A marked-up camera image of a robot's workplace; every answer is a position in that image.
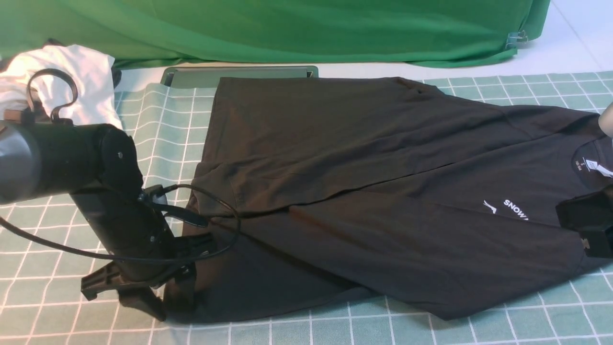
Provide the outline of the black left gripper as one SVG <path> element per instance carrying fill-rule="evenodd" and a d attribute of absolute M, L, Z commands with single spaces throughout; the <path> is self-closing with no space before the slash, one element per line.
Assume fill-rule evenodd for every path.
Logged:
<path fill-rule="evenodd" d="M 150 189 L 111 190 L 90 186 L 71 192 L 71 198 L 110 255 L 113 262 L 81 278 L 81 294 L 88 301 L 114 290 L 121 306 L 144 312 L 164 322 L 163 301 L 153 292 L 171 279 L 175 264 L 151 260 L 180 259 L 194 262 L 217 250 L 211 233 L 174 237 L 159 210 L 139 197 Z"/>

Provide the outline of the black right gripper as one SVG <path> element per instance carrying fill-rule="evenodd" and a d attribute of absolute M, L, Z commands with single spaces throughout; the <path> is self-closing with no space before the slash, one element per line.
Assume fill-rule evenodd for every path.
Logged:
<path fill-rule="evenodd" d="M 613 187 L 567 199 L 556 206 L 560 226 L 575 231 L 589 257 L 613 257 Z"/>

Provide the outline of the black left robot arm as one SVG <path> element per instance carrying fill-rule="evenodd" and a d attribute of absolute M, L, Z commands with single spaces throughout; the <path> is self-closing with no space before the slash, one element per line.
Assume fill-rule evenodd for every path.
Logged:
<path fill-rule="evenodd" d="M 167 203 L 170 188 L 144 188 L 131 136 L 112 125 L 1 123 L 1 203 L 68 194 L 109 263 L 81 279 L 94 300 L 115 290 L 122 306 L 159 321 L 195 310 L 195 257 L 216 247 L 210 234 L 175 237 L 166 216 L 207 221 Z"/>

